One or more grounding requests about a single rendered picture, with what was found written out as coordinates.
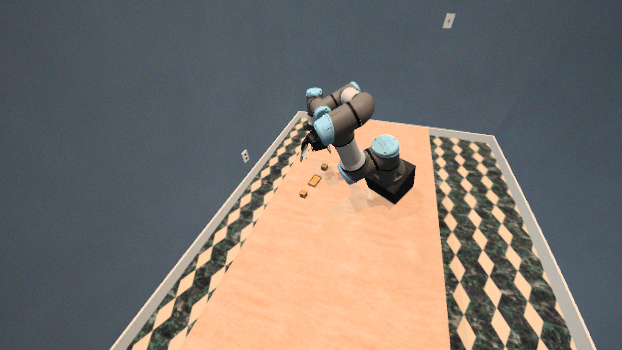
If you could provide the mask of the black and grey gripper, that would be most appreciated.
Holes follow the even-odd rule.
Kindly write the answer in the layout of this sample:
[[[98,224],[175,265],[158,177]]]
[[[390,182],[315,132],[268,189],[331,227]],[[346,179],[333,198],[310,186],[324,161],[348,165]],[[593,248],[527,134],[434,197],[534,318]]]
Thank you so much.
[[[331,152],[330,152],[331,151],[330,145],[328,145],[328,146],[324,146],[323,145],[323,143],[321,142],[321,140],[320,140],[318,134],[316,133],[314,127],[312,125],[309,125],[308,121],[307,121],[307,126],[309,128],[311,128],[312,131],[310,131],[306,135],[305,139],[303,140],[303,142],[301,144],[300,162],[302,162],[303,157],[306,158],[306,159],[308,158],[308,152],[310,150],[310,145],[308,145],[308,142],[309,142],[309,144],[311,144],[311,150],[313,152],[314,151],[323,150],[323,149],[327,149],[328,152],[331,154]],[[312,140],[312,143],[310,142],[311,140]]]

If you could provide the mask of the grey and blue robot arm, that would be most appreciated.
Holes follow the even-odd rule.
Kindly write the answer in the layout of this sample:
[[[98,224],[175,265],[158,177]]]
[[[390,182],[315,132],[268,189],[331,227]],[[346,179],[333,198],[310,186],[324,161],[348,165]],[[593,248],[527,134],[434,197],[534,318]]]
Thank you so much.
[[[347,184],[357,183],[371,174],[385,185],[403,179],[405,164],[400,159],[400,146],[395,137],[380,135],[367,149],[358,148],[354,130],[369,121],[375,107],[369,93],[361,92],[359,86],[351,82],[324,99],[321,89],[308,89],[306,100],[308,124],[314,127],[324,146],[335,147],[340,157],[337,168]]]

